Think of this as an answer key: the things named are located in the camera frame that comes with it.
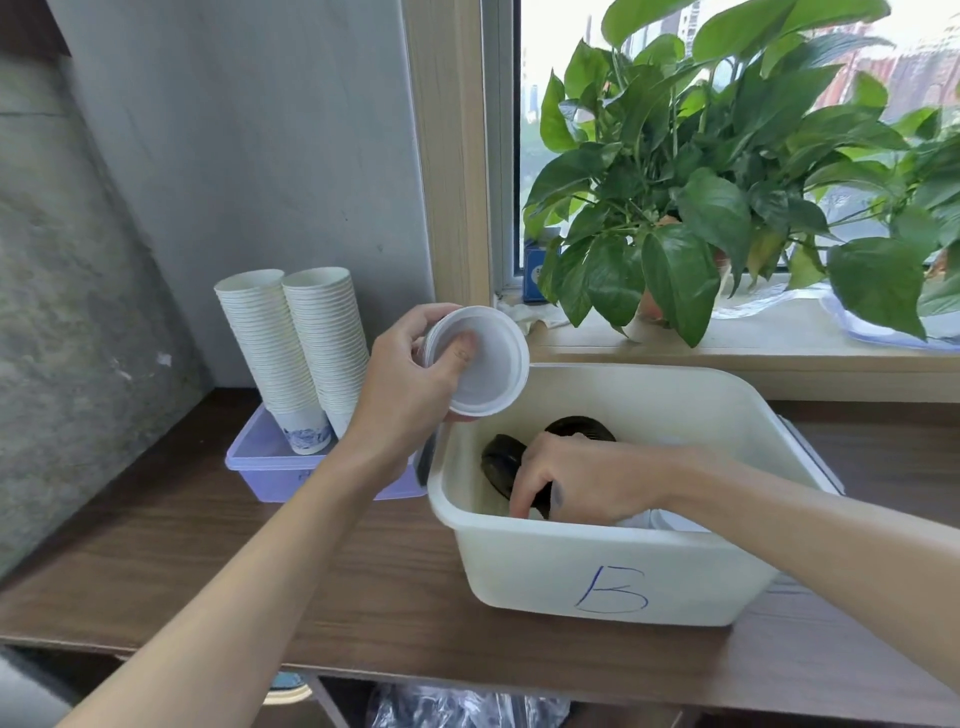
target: purple plastic tray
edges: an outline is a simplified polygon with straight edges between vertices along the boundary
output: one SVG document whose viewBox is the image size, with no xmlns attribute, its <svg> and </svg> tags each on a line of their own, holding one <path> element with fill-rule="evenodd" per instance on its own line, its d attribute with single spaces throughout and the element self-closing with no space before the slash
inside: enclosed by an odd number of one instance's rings
<svg viewBox="0 0 960 728">
<path fill-rule="evenodd" d="M 247 481 L 257 500 L 285 503 L 333 448 L 336 440 L 316 455 L 297 455 L 287 444 L 271 414 L 261 404 L 227 450 L 227 467 Z M 375 500 L 417 497 L 426 494 L 408 466 L 400 479 L 384 488 Z"/>
</svg>

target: white plastic container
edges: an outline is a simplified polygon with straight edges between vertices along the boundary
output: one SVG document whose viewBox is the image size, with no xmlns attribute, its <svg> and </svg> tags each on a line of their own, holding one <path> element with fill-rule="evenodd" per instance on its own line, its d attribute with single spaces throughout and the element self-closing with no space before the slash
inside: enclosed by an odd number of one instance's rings
<svg viewBox="0 0 960 728">
<path fill-rule="evenodd" d="M 423 364 L 431 366 L 459 334 L 473 331 L 477 351 L 450 400 L 450 411 L 488 417 L 510 406 L 527 381 L 530 350 L 516 323 L 503 311 L 485 305 L 447 314 L 423 339 Z"/>
<path fill-rule="evenodd" d="M 534 365 L 508 409 L 444 427 L 428 482 L 434 513 L 456 531 L 470 588 L 491 606 L 720 626 L 777 575 L 712 533 L 505 518 L 506 499 L 480 472 L 481 450 L 501 432 L 529 444 L 569 415 L 599 420 L 621 442 L 709 445 L 837 493 L 760 394 L 736 376 L 692 367 Z"/>
</svg>

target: plastic bag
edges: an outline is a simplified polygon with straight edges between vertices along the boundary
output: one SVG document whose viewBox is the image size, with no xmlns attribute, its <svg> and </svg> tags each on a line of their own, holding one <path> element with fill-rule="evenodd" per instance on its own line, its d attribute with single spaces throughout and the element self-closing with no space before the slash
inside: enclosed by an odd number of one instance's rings
<svg viewBox="0 0 960 728">
<path fill-rule="evenodd" d="M 368 728 L 559 728 L 570 701 L 424 685 L 377 686 Z"/>
</svg>

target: black object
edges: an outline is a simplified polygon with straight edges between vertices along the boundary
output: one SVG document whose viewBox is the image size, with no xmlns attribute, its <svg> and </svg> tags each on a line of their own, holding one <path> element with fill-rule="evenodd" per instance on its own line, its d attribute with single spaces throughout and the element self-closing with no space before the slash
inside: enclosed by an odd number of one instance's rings
<svg viewBox="0 0 960 728">
<path fill-rule="evenodd" d="M 580 415 L 557 420 L 557 422 L 548 425 L 546 431 L 559 437 L 584 435 L 589 437 L 590 440 L 616 442 L 616 438 L 603 425 L 590 417 Z M 487 477 L 496 492 L 507 500 L 510 499 L 514 491 L 516 473 L 520 470 L 520 463 L 526 449 L 527 446 L 510 435 L 497 435 L 490 440 L 480 454 L 480 469 L 483 471 L 483 475 Z M 545 519 L 550 518 L 550 491 L 552 487 L 553 481 L 551 480 L 540 489 L 533 502 L 534 508 L 540 511 Z"/>
<path fill-rule="evenodd" d="M 564 417 L 555 423 L 550 423 L 546 431 L 551 435 L 560 437 L 573 437 L 573 435 L 584 435 L 590 440 L 599 440 L 605 443 L 615 443 L 616 438 L 613 433 L 606 429 L 591 417 L 582 417 L 574 415 L 573 417 Z"/>
<path fill-rule="evenodd" d="M 507 500 L 514 491 L 516 472 L 526 449 L 527 446 L 510 435 L 497 435 L 480 454 L 480 470 L 496 492 Z"/>
</svg>

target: white cloth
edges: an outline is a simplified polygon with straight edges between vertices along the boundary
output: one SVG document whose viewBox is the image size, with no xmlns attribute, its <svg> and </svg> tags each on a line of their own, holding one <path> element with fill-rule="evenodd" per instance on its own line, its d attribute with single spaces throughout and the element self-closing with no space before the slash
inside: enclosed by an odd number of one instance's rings
<svg viewBox="0 0 960 728">
<path fill-rule="evenodd" d="M 523 331 L 524 336 L 530 333 L 530 327 L 537 321 L 543 321 L 547 328 L 561 327 L 570 323 L 566 319 L 564 310 L 552 303 L 527 305 L 501 296 L 497 297 L 496 308 L 513 319 L 520 330 Z"/>
</svg>

